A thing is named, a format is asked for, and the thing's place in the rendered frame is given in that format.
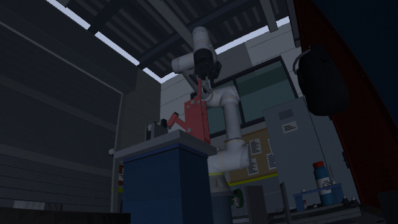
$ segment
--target window pane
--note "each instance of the window pane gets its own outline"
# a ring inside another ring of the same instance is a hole
[[[294,100],[295,96],[281,62],[236,79],[246,122],[263,117],[262,111]]]
[[[225,83],[216,87],[215,89],[223,88],[226,86],[234,85],[232,81]],[[238,110],[239,115],[239,122],[242,124],[241,113],[239,112],[239,107],[237,106],[236,109]],[[219,131],[225,130],[225,122],[224,122],[224,113],[223,109],[220,107],[218,108],[211,108],[207,107],[207,117],[209,121],[209,131],[210,134],[217,133]]]

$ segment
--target red metal part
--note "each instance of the red metal part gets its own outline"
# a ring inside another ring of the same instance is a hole
[[[195,136],[196,138],[210,144],[210,132],[207,119],[206,102],[200,99],[201,85],[198,79],[198,94],[197,96],[184,103],[185,122],[178,118],[174,113],[167,125],[172,127],[174,123],[180,125],[185,132]]]

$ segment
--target bottle label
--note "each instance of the bottle label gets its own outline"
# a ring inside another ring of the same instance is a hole
[[[330,178],[329,177],[325,177],[325,178],[317,180],[318,189],[323,188],[323,184],[326,184],[326,186],[331,186]],[[320,195],[324,195],[324,194],[328,194],[328,193],[331,193],[330,189],[319,191]]]

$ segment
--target red door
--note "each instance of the red door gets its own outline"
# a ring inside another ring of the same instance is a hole
[[[302,52],[321,44],[348,87],[350,106],[332,116],[362,204],[398,190],[398,129],[358,60],[312,1],[294,0]]]

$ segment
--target red bottle cap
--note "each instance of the red bottle cap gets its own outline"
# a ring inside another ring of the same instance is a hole
[[[318,167],[323,166],[323,161],[316,162],[316,163],[314,163],[314,164],[312,164],[312,165],[313,165],[313,168],[316,169],[316,168],[318,168]]]

